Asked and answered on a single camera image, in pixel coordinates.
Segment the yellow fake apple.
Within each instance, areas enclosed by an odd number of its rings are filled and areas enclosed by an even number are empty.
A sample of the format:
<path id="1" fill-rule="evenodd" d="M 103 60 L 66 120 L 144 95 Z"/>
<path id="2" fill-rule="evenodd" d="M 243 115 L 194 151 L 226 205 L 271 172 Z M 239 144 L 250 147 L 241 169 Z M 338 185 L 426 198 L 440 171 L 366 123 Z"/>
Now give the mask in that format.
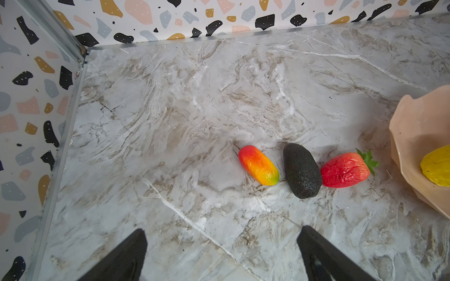
<path id="1" fill-rule="evenodd" d="M 443 146 L 427 155 L 420 163 L 423 175 L 439 186 L 450 186 L 450 146 Z"/>

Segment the dark fake avocado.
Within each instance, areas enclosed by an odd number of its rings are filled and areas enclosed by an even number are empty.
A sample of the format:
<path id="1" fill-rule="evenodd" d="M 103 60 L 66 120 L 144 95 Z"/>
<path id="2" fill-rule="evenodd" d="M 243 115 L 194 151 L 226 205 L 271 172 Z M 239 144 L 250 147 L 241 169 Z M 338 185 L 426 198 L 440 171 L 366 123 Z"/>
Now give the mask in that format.
<path id="1" fill-rule="evenodd" d="M 322 186 L 322 175 L 310 151 L 299 144 L 287 144 L 283 149 L 288 185 L 299 199 L 315 197 Z"/>

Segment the red fake strawberry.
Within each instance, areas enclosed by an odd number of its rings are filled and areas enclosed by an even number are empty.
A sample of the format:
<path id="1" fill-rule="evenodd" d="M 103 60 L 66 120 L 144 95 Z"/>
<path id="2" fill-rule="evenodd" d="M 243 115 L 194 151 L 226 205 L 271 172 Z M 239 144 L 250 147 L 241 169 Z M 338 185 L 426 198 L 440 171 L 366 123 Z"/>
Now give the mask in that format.
<path id="1" fill-rule="evenodd" d="M 373 160 L 371 151 L 348 152 L 338 155 L 325 163 L 321 169 L 322 184 L 329 188 L 346 188 L 355 186 L 372 174 L 379 162 Z"/>

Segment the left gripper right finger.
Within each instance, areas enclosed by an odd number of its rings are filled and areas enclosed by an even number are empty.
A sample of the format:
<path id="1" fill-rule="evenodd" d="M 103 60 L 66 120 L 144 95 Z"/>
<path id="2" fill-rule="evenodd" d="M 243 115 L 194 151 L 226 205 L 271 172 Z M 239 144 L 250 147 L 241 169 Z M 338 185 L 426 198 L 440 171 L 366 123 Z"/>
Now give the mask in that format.
<path id="1" fill-rule="evenodd" d="M 311 226 L 302 227 L 296 242 L 310 281 L 372 281 L 374 279 Z"/>

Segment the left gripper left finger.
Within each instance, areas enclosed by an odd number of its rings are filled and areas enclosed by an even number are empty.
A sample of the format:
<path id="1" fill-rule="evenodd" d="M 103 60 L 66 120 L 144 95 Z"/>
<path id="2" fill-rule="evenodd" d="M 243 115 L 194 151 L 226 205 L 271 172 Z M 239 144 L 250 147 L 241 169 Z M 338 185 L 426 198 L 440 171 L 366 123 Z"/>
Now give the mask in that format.
<path id="1" fill-rule="evenodd" d="M 147 246 L 144 230 L 136 229 L 79 281 L 138 281 Z"/>

